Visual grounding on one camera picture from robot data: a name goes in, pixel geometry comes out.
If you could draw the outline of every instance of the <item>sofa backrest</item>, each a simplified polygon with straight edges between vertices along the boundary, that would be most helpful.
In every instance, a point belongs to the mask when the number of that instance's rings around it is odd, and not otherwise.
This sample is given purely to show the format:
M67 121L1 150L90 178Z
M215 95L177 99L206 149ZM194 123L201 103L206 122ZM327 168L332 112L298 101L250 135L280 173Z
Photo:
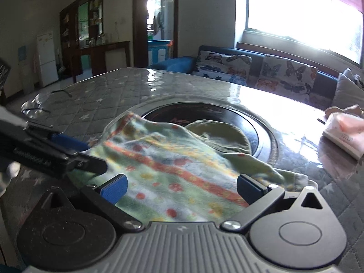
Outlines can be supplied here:
M216 52L220 54L241 54L241 55L247 55L252 58L252 64L250 66L250 75L259 77L260 70L262 68L263 59L265 54L259 53L259 52L253 52L243 49L236 49L236 48L223 48L223 47L216 47L216 46L207 46L202 45L199 48L198 54L200 54L200 51L211 51ZM317 73L317 78L315 80L314 86L312 88L312 93L327 97L329 99L334 98L334 94L336 91L336 85L337 85L337 78L328 74L325 74L323 72Z

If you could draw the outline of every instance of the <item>window frame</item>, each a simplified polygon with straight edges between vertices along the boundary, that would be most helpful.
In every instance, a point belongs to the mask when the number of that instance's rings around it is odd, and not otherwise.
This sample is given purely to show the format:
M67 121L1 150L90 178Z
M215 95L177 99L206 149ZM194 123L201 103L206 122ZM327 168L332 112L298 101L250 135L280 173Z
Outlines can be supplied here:
M364 13L362 13L362 16L363 16L363 38L362 38L362 46L361 46L361 56L360 56L360 63L356 63L355 61L337 53L337 52L334 52L334 51L331 51L331 50L327 50L327 49L321 49L321 48L316 48L316 47L312 47L312 46L309 46L310 48L315 48L315 49L318 49L318 50L321 50L323 52L326 52L328 54L331 54L331 55L334 55L360 69L363 69L364 68L364 61L363 61L363 57L364 57ZM283 38L283 39L287 39L287 40L291 40L291 41L294 41L294 42L297 42L297 43L301 43L301 44L304 44L303 42L297 40L297 39L294 39L292 37L289 37L289 36L279 36L279 35L276 35L276 34L272 34L272 33L267 33L267 32L263 32L263 31L260 31L258 29L252 29L252 28L249 28L249 0L246 0L246 18L245 18L245 30L246 31L250 31L250 32L255 32L255 33L260 33L260 34L267 34L267 35L271 35L271 36L275 36L275 37L278 37L278 38Z

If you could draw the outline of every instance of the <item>sofa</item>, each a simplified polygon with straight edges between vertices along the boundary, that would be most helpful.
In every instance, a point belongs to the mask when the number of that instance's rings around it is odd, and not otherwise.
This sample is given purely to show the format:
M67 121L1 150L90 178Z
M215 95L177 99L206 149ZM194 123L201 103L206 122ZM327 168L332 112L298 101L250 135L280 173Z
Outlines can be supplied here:
M249 56L252 58L249 75L255 76L257 78L260 75L263 59L265 57L265 54L258 52L252 52L242 49L206 46L206 45L200 46L199 54L201 53L201 51L209 51L209 52L228 54L228 55L231 54L231 55ZM148 68L162 70L162 71L192 74L192 71L196 66L196 61L197 58L195 57L184 56L155 63L153 65L150 65ZM311 91L312 97L310 96L310 100L312 99L312 101L309 104L316 108L325 110L327 107L331 105L331 101L333 100L335 95L336 85L337 85L336 77L318 71L316 80L314 81L314 85Z

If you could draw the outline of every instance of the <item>metal bolt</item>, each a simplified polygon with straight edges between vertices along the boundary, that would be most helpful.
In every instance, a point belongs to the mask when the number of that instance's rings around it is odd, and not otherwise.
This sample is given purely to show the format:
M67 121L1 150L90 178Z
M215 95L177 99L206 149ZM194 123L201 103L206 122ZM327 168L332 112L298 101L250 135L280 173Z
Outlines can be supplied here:
M128 229L128 230L138 230L140 229L143 225L141 224L141 222L137 221L137 220L127 220L123 226Z
M226 222L223 222L221 226L228 231L236 231L241 228L241 223L239 223L237 220L227 220Z

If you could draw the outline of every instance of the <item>blue sofa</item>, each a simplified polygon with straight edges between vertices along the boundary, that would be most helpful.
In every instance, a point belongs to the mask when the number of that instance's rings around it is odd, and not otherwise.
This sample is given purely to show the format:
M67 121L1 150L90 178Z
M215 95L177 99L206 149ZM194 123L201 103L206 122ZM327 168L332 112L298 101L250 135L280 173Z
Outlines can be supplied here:
M260 74L260 70L263 64L263 58L265 56L265 54L252 52L248 50L222 48L222 47L206 46L206 45L200 46L198 51L199 54L201 50L216 52L220 54L241 54L250 56L252 58L252 64L250 66L250 75L256 77L258 77ZM148 68L154 70L191 74L194 66L196 65L196 60L197 59L195 57L184 56L155 63L153 65L150 65ZM319 71L317 73L317 78L312 88L312 93L321 95L323 97L332 100L335 95L336 84L337 84L336 77Z

